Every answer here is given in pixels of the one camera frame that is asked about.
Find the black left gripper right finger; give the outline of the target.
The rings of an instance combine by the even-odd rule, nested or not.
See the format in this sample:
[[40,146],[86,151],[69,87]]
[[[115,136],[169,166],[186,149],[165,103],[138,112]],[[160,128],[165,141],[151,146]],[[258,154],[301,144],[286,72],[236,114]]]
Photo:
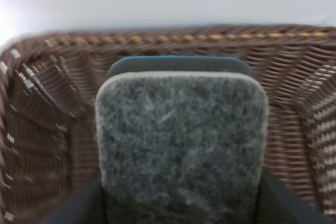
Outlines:
[[333,221],[301,200],[283,182],[264,169],[254,223],[328,224]]

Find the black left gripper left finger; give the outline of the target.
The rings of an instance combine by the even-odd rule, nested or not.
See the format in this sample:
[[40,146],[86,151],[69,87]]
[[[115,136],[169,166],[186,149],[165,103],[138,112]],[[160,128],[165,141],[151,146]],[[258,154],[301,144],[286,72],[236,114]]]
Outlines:
[[101,182],[89,179],[80,188],[44,218],[46,224],[106,223],[105,205]]

